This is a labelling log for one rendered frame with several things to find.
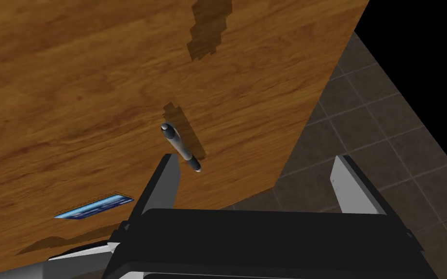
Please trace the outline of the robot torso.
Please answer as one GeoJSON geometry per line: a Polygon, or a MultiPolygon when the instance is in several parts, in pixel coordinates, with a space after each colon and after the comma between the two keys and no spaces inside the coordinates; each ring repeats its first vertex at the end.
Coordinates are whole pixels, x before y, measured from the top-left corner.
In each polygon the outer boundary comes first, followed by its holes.
{"type": "Polygon", "coordinates": [[[83,246],[43,262],[0,272],[0,279],[73,279],[104,270],[118,245],[107,242],[91,248],[83,246]]]}

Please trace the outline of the grey and black pen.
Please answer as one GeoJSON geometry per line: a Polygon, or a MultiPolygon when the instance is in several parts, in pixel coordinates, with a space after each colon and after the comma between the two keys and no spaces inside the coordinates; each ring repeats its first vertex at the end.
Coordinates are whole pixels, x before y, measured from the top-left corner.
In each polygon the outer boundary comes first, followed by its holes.
{"type": "Polygon", "coordinates": [[[201,164],[198,159],[190,152],[189,148],[183,143],[177,129],[169,122],[163,122],[160,125],[161,131],[170,144],[177,150],[181,157],[196,172],[201,172],[201,164]]]}

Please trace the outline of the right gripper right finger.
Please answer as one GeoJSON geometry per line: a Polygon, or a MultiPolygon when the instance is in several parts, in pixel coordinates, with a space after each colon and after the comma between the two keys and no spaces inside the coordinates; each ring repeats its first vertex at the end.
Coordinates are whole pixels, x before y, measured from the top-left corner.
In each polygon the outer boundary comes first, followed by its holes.
{"type": "Polygon", "coordinates": [[[342,213],[387,214],[379,192],[350,156],[335,157],[330,181],[342,213]]]}

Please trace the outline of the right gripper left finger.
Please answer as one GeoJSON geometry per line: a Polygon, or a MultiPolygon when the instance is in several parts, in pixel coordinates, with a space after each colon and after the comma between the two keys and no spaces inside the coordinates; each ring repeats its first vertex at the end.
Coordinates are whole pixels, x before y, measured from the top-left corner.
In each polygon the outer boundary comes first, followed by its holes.
{"type": "Polygon", "coordinates": [[[130,215],[134,222],[150,209],[173,208],[181,172],[176,154],[165,154],[145,186],[130,215]]]}

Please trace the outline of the brown wooden table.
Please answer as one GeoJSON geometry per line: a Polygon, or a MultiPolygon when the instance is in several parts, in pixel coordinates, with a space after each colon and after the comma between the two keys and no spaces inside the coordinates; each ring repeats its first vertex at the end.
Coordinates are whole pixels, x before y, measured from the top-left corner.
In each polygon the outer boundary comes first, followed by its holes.
{"type": "Polygon", "coordinates": [[[369,0],[0,0],[0,272],[104,240],[172,122],[179,208],[271,188],[369,0]]]}

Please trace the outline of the blue card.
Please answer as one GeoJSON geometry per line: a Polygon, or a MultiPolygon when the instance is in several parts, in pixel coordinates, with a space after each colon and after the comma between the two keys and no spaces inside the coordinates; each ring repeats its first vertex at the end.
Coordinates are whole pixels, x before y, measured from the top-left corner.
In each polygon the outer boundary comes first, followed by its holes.
{"type": "Polygon", "coordinates": [[[66,211],[56,215],[54,218],[57,219],[72,219],[81,220],[87,217],[102,213],[107,210],[111,210],[120,205],[134,201],[133,198],[115,194],[104,199],[94,201],[85,205],[82,205],[76,209],[66,211]]]}

